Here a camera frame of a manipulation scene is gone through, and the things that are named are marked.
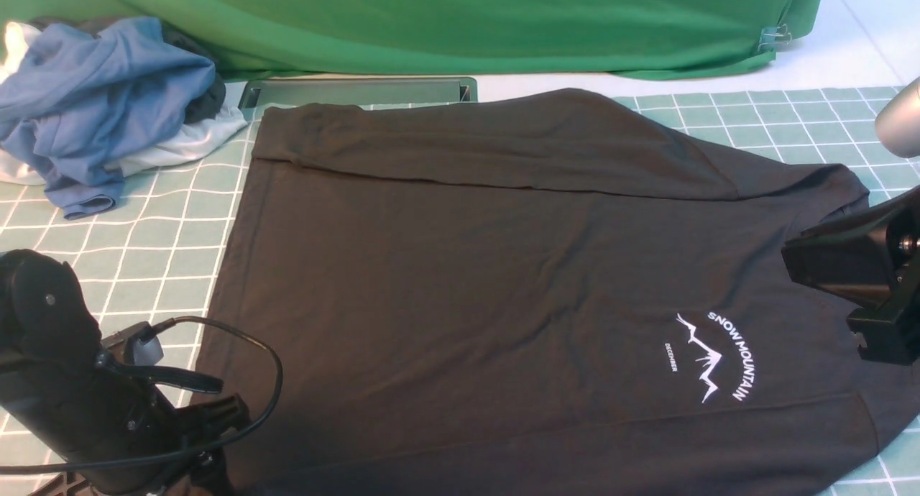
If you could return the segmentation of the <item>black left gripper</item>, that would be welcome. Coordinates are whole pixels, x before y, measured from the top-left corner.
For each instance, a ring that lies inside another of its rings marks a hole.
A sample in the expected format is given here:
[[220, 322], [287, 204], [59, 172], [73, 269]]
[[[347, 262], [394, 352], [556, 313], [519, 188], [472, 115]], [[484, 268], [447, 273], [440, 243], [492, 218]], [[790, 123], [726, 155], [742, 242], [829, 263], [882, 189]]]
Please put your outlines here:
[[118, 469], [66, 469], [37, 495], [165, 495], [189, 482], [206, 495], [234, 495], [226, 457], [217, 441], [250, 424], [249, 409], [233, 395], [175, 408], [160, 393], [121, 403], [89, 397], [77, 405], [40, 408], [29, 429], [70, 464], [157, 456], [185, 449], [190, 456]]

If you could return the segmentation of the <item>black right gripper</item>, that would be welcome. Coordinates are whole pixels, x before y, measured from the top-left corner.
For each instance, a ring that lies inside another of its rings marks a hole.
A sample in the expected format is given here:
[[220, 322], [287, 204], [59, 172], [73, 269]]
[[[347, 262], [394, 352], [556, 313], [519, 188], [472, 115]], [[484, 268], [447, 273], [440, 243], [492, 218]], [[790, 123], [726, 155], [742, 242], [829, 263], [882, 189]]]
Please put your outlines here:
[[911, 365], [919, 355], [919, 188], [802, 231], [781, 254], [795, 283], [848, 300], [865, 361]]

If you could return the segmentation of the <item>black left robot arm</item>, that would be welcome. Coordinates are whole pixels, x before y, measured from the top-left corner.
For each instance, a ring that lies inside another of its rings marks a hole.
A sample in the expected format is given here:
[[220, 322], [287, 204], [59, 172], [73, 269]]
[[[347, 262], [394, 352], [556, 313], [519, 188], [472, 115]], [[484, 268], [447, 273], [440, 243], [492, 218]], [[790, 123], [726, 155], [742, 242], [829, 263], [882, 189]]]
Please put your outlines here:
[[223, 383], [145, 364], [147, 322], [103, 339], [72, 267], [29, 249], [2, 254], [2, 407], [104, 495], [162, 494], [187, 479], [234, 495], [216, 440], [250, 423], [233, 395], [180, 410], [160, 385], [205, 394]]

